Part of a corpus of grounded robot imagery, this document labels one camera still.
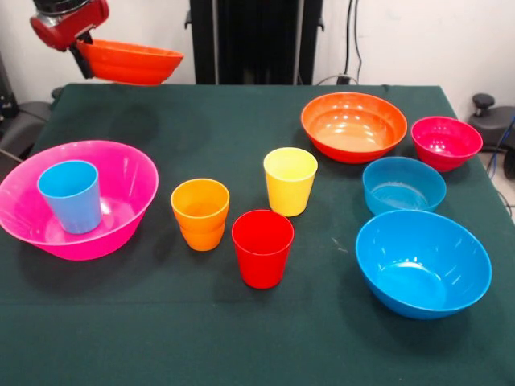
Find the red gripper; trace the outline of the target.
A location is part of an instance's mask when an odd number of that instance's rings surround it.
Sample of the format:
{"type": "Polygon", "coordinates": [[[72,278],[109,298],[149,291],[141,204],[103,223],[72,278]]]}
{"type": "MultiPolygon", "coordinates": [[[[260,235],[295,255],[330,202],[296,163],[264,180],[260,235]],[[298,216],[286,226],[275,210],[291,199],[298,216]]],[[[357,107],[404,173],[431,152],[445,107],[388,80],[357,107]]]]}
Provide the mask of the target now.
{"type": "Polygon", "coordinates": [[[36,35],[50,48],[69,50],[82,76],[93,78],[89,62],[74,44],[77,40],[92,44],[89,31],[99,27],[109,17],[105,0],[34,1],[36,14],[30,24],[36,35]]]}

